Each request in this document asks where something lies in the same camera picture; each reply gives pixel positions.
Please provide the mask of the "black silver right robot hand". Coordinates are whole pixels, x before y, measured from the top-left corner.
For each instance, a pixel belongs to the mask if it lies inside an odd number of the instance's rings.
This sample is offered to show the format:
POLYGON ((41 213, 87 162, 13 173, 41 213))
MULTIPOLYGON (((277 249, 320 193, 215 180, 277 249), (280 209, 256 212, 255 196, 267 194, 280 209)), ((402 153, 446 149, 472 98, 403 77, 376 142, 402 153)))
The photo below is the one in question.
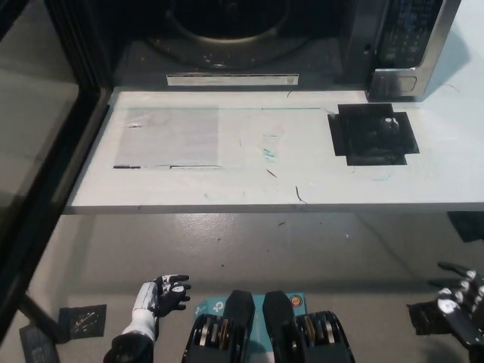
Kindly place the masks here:
POLYGON ((467 349, 483 348, 483 275, 452 262, 438 262, 459 278, 430 280, 438 287, 436 305, 452 335, 467 349))

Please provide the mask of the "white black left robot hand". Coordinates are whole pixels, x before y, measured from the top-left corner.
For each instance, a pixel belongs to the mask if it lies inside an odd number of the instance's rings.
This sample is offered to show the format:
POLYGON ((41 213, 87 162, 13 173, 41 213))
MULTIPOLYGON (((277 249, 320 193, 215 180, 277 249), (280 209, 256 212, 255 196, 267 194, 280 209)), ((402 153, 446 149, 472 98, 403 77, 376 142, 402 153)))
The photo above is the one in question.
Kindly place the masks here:
POLYGON ((185 310, 190 300, 188 280, 188 275, 162 275, 142 284, 132 311, 146 310, 162 318, 172 311, 185 310))

